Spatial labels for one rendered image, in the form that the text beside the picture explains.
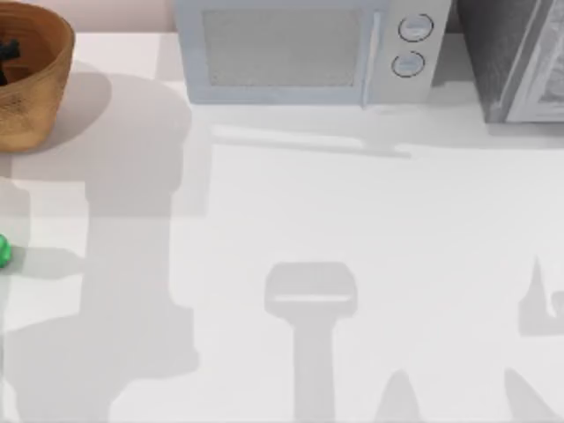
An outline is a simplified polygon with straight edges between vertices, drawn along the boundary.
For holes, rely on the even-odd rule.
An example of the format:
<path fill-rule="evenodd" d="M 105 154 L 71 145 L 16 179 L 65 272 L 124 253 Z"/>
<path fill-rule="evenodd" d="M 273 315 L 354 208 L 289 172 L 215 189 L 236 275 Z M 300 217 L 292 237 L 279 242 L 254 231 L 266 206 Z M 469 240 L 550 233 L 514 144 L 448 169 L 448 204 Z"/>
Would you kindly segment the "microwave oven door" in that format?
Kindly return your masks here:
<path fill-rule="evenodd" d="M 361 105 L 385 0 L 174 0 L 195 104 Z"/>

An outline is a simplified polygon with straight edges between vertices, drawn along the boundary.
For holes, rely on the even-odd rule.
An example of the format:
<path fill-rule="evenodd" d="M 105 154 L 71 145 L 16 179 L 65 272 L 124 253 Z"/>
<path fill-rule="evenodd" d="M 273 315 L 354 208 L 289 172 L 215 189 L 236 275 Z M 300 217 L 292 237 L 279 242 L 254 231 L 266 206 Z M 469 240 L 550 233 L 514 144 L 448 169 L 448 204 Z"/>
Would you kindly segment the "pale microwave oven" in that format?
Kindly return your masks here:
<path fill-rule="evenodd" d="M 452 0 L 174 0 L 197 104 L 414 104 Z"/>

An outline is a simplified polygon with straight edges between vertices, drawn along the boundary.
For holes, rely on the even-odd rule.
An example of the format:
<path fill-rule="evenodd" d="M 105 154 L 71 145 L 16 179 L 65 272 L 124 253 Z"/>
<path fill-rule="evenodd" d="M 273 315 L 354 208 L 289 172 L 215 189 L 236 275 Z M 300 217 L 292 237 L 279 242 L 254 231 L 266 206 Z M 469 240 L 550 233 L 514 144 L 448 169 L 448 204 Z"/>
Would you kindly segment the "round microwave knob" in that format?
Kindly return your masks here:
<path fill-rule="evenodd" d="M 398 26 L 399 36 L 407 42 L 420 42 L 434 30 L 433 20 L 426 14 L 414 14 L 403 18 Z"/>
<path fill-rule="evenodd" d="M 417 51 L 397 55 L 391 62 L 391 70 L 399 78 L 414 78 L 426 67 L 425 57 Z"/>

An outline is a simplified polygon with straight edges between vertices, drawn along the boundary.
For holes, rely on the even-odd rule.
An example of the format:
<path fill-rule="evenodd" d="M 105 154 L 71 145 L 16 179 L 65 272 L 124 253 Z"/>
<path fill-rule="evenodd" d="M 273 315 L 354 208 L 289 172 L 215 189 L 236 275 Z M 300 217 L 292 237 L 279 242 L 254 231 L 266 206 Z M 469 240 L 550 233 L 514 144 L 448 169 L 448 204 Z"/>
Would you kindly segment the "brown woven basket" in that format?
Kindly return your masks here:
<path fill-rule="evenodd" d="M 0 0 L 0 42 L 19 41 L 0 86 L 0 152 L 40 146 L 54 128 L 71 71 L 75 32 L 61 15 L 36 4 Z"/>

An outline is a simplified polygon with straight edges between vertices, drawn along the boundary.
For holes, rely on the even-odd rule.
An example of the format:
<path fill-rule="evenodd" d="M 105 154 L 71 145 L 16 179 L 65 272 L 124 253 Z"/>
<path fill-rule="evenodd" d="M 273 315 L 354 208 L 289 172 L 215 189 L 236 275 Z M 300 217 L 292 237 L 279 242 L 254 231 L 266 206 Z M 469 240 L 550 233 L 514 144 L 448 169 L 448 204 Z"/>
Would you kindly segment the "black object in basket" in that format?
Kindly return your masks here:
<path fill-rule="evenodd" d="M 6 43 L 0 42 L 0 86 L 8 84 L 4 73 L 4 63 L 20 57 L 19 41 L 12 39 Z"/>

